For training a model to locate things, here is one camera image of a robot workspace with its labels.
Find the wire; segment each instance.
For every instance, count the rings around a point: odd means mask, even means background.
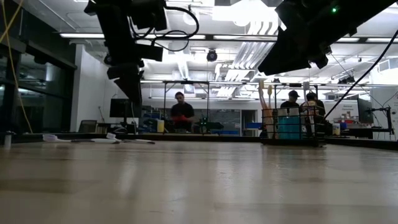
[[[347,72],[347,70],[343,67],[343,65],[340,64],[340,62],[335,58],[335,56],[334,56],[333,54],[330,54],[330,55],[336,60],[336,62],[340,65],[340,67],[344,70],[344,72],[345,72],[347,75],[350,75],[350,74]],[[378,103],[381,107],[383,107],[383,106],[381,105],[381,103],[379,103],[379,102],[377,101],[377,99],[375,99],[368,91],[366,91],[362,86],[359,86],[359,87],[361,87],[361,89],[363,89],[363,90],[366,92],[366,94],[368,94],[376,103]]]
[[[183,34],[185,34],[185,35],[188,35],[185,31],[182,31],[182,30],[171,30],[171,31],[167,32],[167,33],[164,34],[164,35],[170,34],[170,32],[181,32],[181,33],[183,33]],[[182,51],[182,50],[184,50],[184,49],[186,49],[186,48],[188,47],[189,39],[187,39],[187,43],[186,43],[181,49],[177,49],[177,50],[169,49],[169,48],[165,47],[164,45],[159,44],[159,43],[156,43],[156,42],[153,42],[153,43],[156,44],[156,45],[159,45],[159,46],[163,47],[164,49],[166,49],[166,50],[168,50],[168,51],[171,51],[171,52],[179,52],[179,51]]]
[[[22,7],[22,3],[23,3],[23,2],[24,2],[24,0],[21,0],[21,1],[20,1],[17,10],[15,11],[15,13],[14,13],[14,15],[12,16],[12,18],[11,18],[11,20],[10,20],[10,23],[8,23],[8,25],[7,25],[7,23],[6,23],[6,20],[4,20],[4,25],[6,26],[6,30],[4,31],[4,33],[3,33],[2,36],[0,37],[0,43],[2,42],[2,40],[4,39],[4,37],[5,37],[6,35],[8,35],[8,30],[11,28],[12,23],[14,23],[14,20],[15,20],[15,18],[17,17],[18,12],[19,12],[19,10],[20,10],[21,7]],[[5,4],[5,2],[3,1],[3,3],[2,3],[3,11],[5,11],[5,8],[4,8],[5,6],[4,6],[4,4]]]
[[[130,29],[132,30],[132,33],[134,34],[135,40],[144,39],[145,37],[148,36],[148,34],[150,34],[150,33],[152,32],[152,30],[154,30],[154,27],[150,27],[144,35],[142,35],[142,36],[139,35],[139,34],[136,32],[136,30],[134,29],[131,16],[129,16],[129,25],[130,25]]]
[[[359,78],[348,90],[347,92],[337,101],[337,103],[332,107],[332,109],[326,114],[324,119],[327,119],[327,117],[330,115],[330,113],[336,109],[336,107],[343,101],[344,97],[346,97],[349,92],[380,62],[380,60],[383,58],[383,56],[386,54],[392,43],[394,42],[395,38],[398,35],[398,30],[396,33],[392,36],[390,42],[387,44],[386,48],[383,50],[383,52],[380,54],[379,58],[373,63],[373,65]]]
[[[388,101],[390,101],[391,99],[393,99],[394,96],[396,96],[396,94],[398,93],[398,91],[396,91],[392,97],[390,97],[386,102],[383,103],[383,105],[381,107],[384,108],[384,105],[386,105],[386,103],[388,103]]]
[[[14,15],[18,14],[19,9],[21,8],[23,2],[24,2],[24,0],[21,0],[21,2],[19,3],[19,6],[17,8],[17,11],[14,13]],[[14,75],[15,89],[18,91],[19,103],[21,104],[22,112],[24,114],[26,123],[29,127],[29,131],[31,134],[33,134],[32,126],[30,125],[29,119],[27,118],[26,111],[24,108],[24,103],[22,102],[22,97],[21,97],[21,94],[19,93],[18,79],[17,79],[17,75],[16,75],[16,71],[15,71],[14,61],[12,59],[12,50],[11,50],[10,38],[8,35],[8,28],[12,25],[13,19],[15,17],[13,16],[10,23],[7,25],[6,7],[4,5],[4,2],[2,4],[2,14],[3,14],[3,19],[4,19],[4,25],[7,27],[6,31],[4,33],[5,33],[5,36],[7,37],[6,39],[7,39],[7,45],[8,45],[8,52],[9,52],[9,56],[10,56],[9,60],[11,61],[12,74]]]
[[[190,12],[189,10],[186,10],[184,8],[181,8],[181,7],[165,6],[164,8],[168,9],[168,10],[175,10],[175,11],[187,13],[195,21],[196,29],[195,29],[195,31],[193,31],[193,33],[191,33],[185,37],[163,37],[163,39],[183,39],[183,40],[185,40],[185,39],[189,39],[189,38],[193,37],[194,35],[196,35],[199,32],[199,21],[198,21],[197,17],[192,12]]]
[[[155,31],[154,31],[155,38],[152,40],[152,42],[151,42],[150,45],[151,45],[151,46],[154,46],[155,44],[157,44],[157,45],[159,45],[159,46],[163,47],[164,49],[169,50],[169,51],[171,51],[171,52],[178,52],[178,51],[184,50],[185,48],[188,47],[189,38],[193,37],[194,35],[196,35],[196,34],[199,32],[199,21],[198,21],[197,17],[196,17],[191,11],[186,10],[186,9],[184,9],[184,8],[181,8],[181,7],[172,7],[172,6],[165,6],[164,8],[165,8],[165,9],[168,9],[168,10],[175,10],[175,11],[180,11],[180,12],[187,13],[187,14],[188,14],[189,16],[191,16],[192,19],[195,21],[196,29],[195,29],[195,31],[193,31],[193,33],[191,33],[191,34],[187,34],[185,31],[182,31],[182,30],[171,30],[171,31],[166,32],[165,34],[160,35],[160,36],[157,36],[157,35],[155,34]],[[183,37],[167,37],[168,34],[171,34],[171,33],[173,33],[173,32],[180,32],[180,33],[185,34],[185,36],[183,36]],[[167,47],[164,47],[163,45],[156,43],[156,41],[159,40],[159,39],[161,39],[161,40],[187,40],[187,43],[186,43],[185,46],[184,46],[183,48],[181,48],[181,49],[178,49],[178,50],[170,50],[170,49],[168,49]]]
[[[378,120],[377,116],[376,116],[373,112],[372,112],[372,114],[373,114],[374,118],[375,118],[376,121],[377,121],[377,125],[378,125],[379,127],[381,127],[380,121]]]

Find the ceiling duct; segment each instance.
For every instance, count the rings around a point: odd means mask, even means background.
[[[393,68],[398,68],[398,58],[391,58],[379,64],[379,72]]]

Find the chair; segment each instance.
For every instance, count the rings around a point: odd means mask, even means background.
[[[95,133],[96,128],[96,120],[82,120],[80,121],[79,133]]]

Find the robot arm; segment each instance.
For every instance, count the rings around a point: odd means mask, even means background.
[[[303,68],[310,62],[323,68],[330,45],[356,33],[356,28],[385,10],[396,0],[285,0],[275,11],[285,24],[278,39],[259,66],[274,75]]]

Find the blue bin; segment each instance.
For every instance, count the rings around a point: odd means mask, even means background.
[[[301,126],[299,117],[294,116],[279,118],[279,139],[300,139],[300,129]]]
[[[256,128],[256,129],[260,129],[261,128],[262,123],[246,123],[246,128]]]

